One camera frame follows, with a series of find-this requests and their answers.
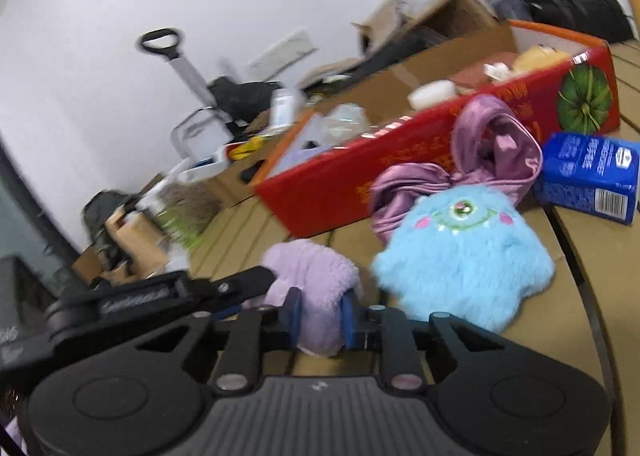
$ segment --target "purple plush toy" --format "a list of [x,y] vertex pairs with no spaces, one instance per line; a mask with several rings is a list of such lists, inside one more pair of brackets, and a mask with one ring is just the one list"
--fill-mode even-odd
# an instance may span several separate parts
[[353,262],[331,248],[297,239],[272,246],[265,252],[262,265],[277,276],[265,304],[281,306],[290,288],[302,292],[299,349],[316,357],[337,354],[344,344],[340,299],[347,290],[360,290],[360,276]]

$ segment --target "barcode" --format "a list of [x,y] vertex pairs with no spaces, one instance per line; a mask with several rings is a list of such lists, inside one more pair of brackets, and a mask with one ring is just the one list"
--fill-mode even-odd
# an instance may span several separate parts
[[607,214],[607,216],[626,218],[626,203],[628,198],[623,194],[596,189],[596,212]]

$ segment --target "pumpkin print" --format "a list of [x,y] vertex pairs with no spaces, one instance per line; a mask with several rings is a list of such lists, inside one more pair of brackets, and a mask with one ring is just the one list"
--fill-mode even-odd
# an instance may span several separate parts
[[607,75],[590,64],[579,64],[562,79],[558,119],[563,131],[593,134],[609,116],[613,95]]

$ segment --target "black bag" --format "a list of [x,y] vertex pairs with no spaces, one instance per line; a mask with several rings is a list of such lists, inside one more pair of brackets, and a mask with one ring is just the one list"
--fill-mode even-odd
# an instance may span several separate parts
[[567,28],[606,40],[609,44],[634,38],[617,0],[524,0],[535,22]]
[[129,199],[129,195],[118,191],[101,191],[82,209],[82,220],[104,271],[111,271],[121,262],[129,262],[131,259],[104,226],[104,222],[111,214]]
[[284,86],[279,82],[236,84],[228,76],[220,76],[207,87],[216,97],[218,108],[234,120],[251,123],[260,113],[271,108],[273,91]]

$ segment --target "white wall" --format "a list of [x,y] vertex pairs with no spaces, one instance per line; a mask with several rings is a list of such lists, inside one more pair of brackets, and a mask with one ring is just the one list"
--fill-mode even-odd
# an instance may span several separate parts
[[381,0],[1,0],[0,134],[25,179],[79,247],[98,190],[135,191],[178,160],[171,129],[196,98],[136,38],[175,26],[206,78],[244,65],[299,26],[319,51],[283,73],[355,56],[349,24]]

